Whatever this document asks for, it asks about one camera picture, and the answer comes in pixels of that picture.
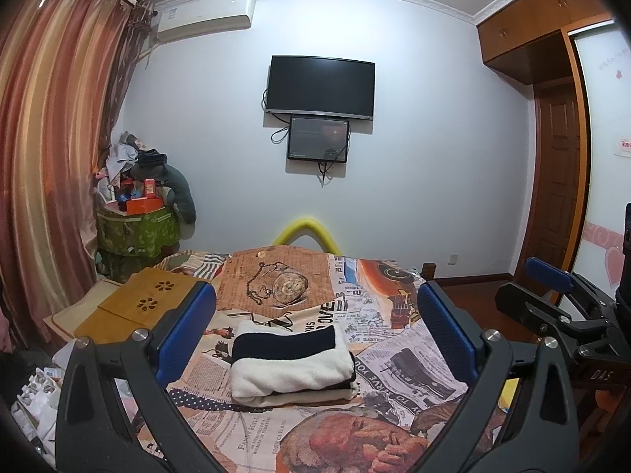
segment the red box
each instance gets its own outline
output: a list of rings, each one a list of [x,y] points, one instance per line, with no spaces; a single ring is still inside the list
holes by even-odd
[[[158,197],[156,194],[156,180],[148,179],[144,180],[144,196],[145,197]]]
[[[127,215],[155,212],[164,206],[162,199],[155,197],[139,197],[127,201]]]

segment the yellow foam tube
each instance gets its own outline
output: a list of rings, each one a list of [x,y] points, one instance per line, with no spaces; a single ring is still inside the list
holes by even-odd
[[[499,407],[508,412],[510,409],[510,404],[512,404],[512,399],[515,397],[515,391],[517,391],[517,384],[519,379],[510,379],[504,383],[504,389],[502,389],[502,394],[500,395]]]
[[[315,219],[305,218],[292,222],[280,235],[278,235],[278,238],[274,240],[273,245],[285,245],[291,237],[302,229],[310,229],[313,231],[326,247],[325,252],[334,254],[335,256],[342,256],[342,252],[340,252],[340,248],[335,243],[335,240],[333,240],[329,232],[324,229],[324,226]]]

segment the blue pad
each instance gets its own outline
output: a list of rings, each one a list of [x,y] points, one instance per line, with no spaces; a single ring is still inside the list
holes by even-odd
[[[556,292],[568,294],[574,289],[570,274],[537,258],[528,258],[524,263],[524,271],[535,281]]]
[[[443,296],[445,301],[441,300],[441,297],[434,292],[429,283],[425,283],[418,290],[418,297],[416,298],[418,310],[455,379],[471,387],[479,375],[476,350],[463,329],[458,325],[452,311],[458,312],[463,319],[471,320],[475,327],[477,325],[468,313],[457,309],[444,293]]]
[[[182,376],[208,322],[215,314],[216,305],[215,289],[210,283],[204,283],[204,287],[160,347],[156,379],[163,388]]]

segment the bed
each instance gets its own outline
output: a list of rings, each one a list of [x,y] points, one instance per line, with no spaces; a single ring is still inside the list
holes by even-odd
[[[291,246],[184,251],[156,268],[206,279],[217,291],[217,310],[167,392],[230,473],[405,473],[466,392],[418,313],[425,281],[414,270]],[[231,343],[243,320],[289,331],[336,322],[355,357],[359,396],[317,407],[235,404]],[[131,393],[120,388],[140,444],[161,456]],[[503,419],[496,409],[478,452],[491,447]]]

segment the white towel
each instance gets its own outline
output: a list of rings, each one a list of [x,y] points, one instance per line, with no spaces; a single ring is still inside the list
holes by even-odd
[[[271,407],[350,400],[355,364],[337,324],[309,332],[242,322],[232,346],[232,398]]]

